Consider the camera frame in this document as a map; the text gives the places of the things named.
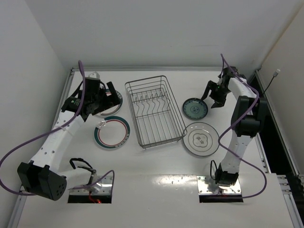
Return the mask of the green red rimmed plate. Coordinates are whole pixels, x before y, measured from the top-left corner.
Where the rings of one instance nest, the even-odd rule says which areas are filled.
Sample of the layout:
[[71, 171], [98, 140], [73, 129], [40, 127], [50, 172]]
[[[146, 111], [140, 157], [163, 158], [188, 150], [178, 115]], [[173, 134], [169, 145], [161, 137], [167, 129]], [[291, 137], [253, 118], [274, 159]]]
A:
[[124, 118], [109, 116], [95, 127], [93, 139], [101, 148], [115, 150], [127, 142], [130, 132], [130, 126]]
[[111, 107], [110, 109], [97, 113], [96, 116], [99, 116], [99, 117], [111, 116], [111, 115], [114, 115], [115, 113], [117, 113], [121, 109], [121, 107], [123, 105], [123, 97], [120, 92], [116, 91], [116, 93], [118, 95], [120, 103], [118, 105]]

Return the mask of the blue floral green plate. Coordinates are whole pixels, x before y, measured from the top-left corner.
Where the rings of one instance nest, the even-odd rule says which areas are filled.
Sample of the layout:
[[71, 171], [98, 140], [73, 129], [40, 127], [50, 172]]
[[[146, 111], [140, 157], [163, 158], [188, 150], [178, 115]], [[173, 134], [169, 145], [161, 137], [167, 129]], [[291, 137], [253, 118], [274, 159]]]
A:
[[191, 120], [200, 120], [207, 116], [207, 104], [198, 98], [189, 98], [182, 105], [183, 113]]

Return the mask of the white plate dark rim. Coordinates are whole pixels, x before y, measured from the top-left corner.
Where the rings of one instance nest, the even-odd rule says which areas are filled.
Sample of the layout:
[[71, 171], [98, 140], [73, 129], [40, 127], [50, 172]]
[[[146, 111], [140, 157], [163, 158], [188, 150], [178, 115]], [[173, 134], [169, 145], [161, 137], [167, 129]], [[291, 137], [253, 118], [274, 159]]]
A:
[[194, 122], [189, 124], [183, 133], [183, 144], [185, 148], [196, 156], [211, 156], [219, 148], [219, 134], [210, 124]]

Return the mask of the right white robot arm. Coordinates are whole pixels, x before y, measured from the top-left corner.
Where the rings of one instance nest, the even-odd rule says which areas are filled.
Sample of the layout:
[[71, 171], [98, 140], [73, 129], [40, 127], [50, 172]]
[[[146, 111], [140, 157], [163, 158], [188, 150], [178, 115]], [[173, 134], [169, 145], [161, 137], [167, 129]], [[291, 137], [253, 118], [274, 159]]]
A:
[[224, 159], [215, 172], [215, 182], [219, 185], [234, 185], [238, 179], [239, 166], [247, 149], [257, 133], [264, 127], [267, 101], [254, 93], [244, 75], [238, 77], [235, 67], [224, 68], [218, 82], [208, 81], [201, 97], [214, 100], [212, 108], [223, 107], [227, 95], [232, 93], [237, 103], [231, 117], [232, 138]]

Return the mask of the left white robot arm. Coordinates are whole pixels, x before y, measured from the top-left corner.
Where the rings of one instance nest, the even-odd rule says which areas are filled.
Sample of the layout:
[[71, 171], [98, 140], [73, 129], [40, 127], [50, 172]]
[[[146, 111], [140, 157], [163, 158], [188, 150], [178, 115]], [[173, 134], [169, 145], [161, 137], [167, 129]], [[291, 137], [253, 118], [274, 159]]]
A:
[[73, 136], [88, 117], [120, 103], [112, 82], [103, 85], [98, 78], [86, 77], [85, 85], [79, 86], [64, 102], [54, 128], [55, 132], [47, 137], [30, 162], [22, 162], [17, 168], [24, 189], [56, 201], [66, 190], [80, 186], [91, 187], [96, 175], [93, 168], [78, 166], [60, 172], [59, 165]]

